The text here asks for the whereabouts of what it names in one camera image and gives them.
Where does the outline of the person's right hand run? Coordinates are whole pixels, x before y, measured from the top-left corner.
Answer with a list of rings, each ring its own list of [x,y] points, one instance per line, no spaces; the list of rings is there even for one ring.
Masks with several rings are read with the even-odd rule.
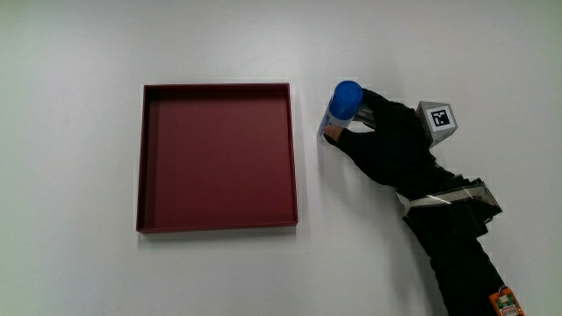
[[[364,90],[375,129],[355,133],[339,126],[324,128],[326,141],[342,150],[373,181],[416,199],[450,188],[455,175],[429,152],[421,121],[404,104]]]

